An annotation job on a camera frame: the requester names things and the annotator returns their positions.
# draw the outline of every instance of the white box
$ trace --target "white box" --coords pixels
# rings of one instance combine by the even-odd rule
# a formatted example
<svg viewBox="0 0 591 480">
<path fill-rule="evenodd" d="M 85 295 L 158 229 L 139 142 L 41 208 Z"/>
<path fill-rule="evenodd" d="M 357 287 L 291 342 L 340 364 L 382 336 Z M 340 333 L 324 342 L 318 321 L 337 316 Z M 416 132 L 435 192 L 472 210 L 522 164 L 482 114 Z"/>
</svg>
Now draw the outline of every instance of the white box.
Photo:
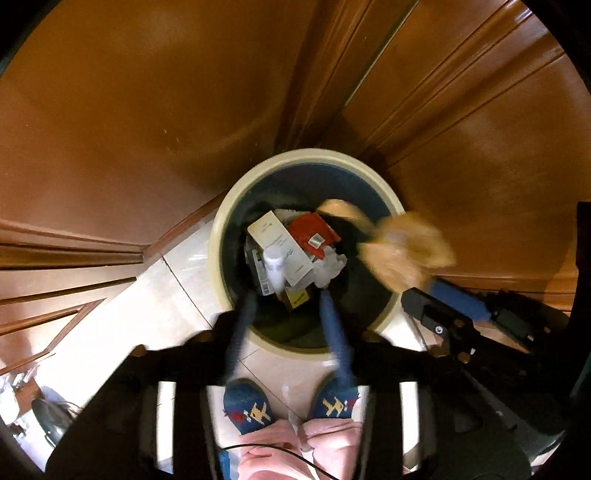
<svg viewBox="0 0 591 480">
<path fill-rule="evenodd" d="M 290 286 L 297 284 L 310 270 L 312 262 L 273 212 L 268 212 L 248 227 L 248 233 L 264 250 L 271 245 L 281 248 L 285 260 L 283 274 Z"/>
</svg>

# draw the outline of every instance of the beige rim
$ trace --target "beige rim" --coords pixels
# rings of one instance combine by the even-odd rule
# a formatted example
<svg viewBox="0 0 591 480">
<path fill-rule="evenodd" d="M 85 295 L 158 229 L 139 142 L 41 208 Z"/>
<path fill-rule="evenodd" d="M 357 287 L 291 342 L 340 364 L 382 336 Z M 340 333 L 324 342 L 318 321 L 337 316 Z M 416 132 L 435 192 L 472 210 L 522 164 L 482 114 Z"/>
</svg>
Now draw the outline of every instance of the beige rim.
<svg viewBox="0 0 591 480">
<path fill-rule="evenodd" d="M 386 181 L 373 169 L 348 155 L 332 150 L 323 150 L 321 148 L 302 148 L 300 150 L 285 152 L 265 160 L 249 170 L 236 182 L 224 198 L 217 211 L 215 220 L 213 221 L 212 232 L 209 237 L 208 268 L 212 277 L 213 289 L 225 310 L 231 310 L 233 305 L 222 277 L 220 246 L 222 244 L 222 235 L 228 224 L 231 212 L 243 195 L 261 178 L 274 171 L 301 163 L 333 165 L 351 173 L 355 173 L 357 176 L 365 180 L 379 194 L 380 198 L 384 201 L 386 207 L 393 215 L 404 212 L 400 200 L 398 200 L 398 197 Z M 381 332 L 385 329 L 398 302 L 398 296 L 393 294 L 390 302 L 386 305 L 386 308 L 384 308 L 384 311 L 376 321 L 370 325 L 370 328 L 376 332 Z M 250 330 L 249 338 L 260 348 L 264 348 L 280 356 L 297 357 L 299 359 L 311 359 L 315 361 L 327 361 L 330 359 L 326 349 L 316 349 L 312 350 L 313 353 L 310 353 L 309 349 L 285 347 L 284 345 L 280 345 L 279 343 L 266 338 L 264 335 L 261 335 L 253 329 Z"/>
</svg>

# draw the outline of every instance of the crumpled brown paper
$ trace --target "crumpled brown paper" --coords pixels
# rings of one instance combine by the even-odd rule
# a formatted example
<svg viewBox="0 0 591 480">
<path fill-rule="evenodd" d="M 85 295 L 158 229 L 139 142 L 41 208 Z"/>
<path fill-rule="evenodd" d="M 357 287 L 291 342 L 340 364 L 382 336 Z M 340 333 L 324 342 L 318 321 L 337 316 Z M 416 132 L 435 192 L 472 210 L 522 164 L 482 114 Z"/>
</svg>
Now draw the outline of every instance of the crumpled brown paper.
<svg viewBox="0 0 591 480">
<path fill-rule="evenodd" d="M 359 258 L 392 291 L 425 288 L 430 270 L 456 263 L 441 232 L 416 212 L 382 219 L 375 226 L 361 210 L 344 200 L 327 200 L 317 211 L 346 219 L 371 237 L 369 242 L 358 245 Z"/>
</svg>

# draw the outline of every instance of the blue slipper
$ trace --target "blue slipper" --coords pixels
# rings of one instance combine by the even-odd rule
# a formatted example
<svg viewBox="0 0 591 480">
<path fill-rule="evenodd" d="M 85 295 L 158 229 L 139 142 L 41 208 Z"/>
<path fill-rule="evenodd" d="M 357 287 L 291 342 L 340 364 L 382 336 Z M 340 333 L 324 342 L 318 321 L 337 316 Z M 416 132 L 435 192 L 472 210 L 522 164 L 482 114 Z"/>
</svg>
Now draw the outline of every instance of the blue slipper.
<svg viewBox="0 0 591 480">
<path fill-rule="evenodd" d="M 334 374 L 330 374 L 314 396 L 308 419 L 349 419 L 358 399 L 357 387 L 344 387 Z"/>
<path fill-rule="evenodd" d="M 268 427 L 275 415 L 265 393 L 253 381 L 241 378 L 230 382 L 223 395 L 223 409 L 242 435 Z"/>
</svg>

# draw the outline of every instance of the white plastic bottle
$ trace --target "white plastic bottle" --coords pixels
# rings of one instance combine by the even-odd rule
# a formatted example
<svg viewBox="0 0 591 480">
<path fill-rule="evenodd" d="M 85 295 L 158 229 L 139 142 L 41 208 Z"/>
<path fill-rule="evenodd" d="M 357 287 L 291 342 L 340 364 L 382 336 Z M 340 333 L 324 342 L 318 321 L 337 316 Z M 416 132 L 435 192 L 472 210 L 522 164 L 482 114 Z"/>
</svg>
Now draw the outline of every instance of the white plastic bottle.
<svg viewBox="0 0 591 480">
<path fill-rule="evenodd" d="M 267 269 L 267 278 L 273 285 L 275 293 L 279 296 L 285 289 L 285 277 L 283 276 L 283 253 L 277 245 L 265 248 L 262 253 L 262 260 Z"/>
</svg>

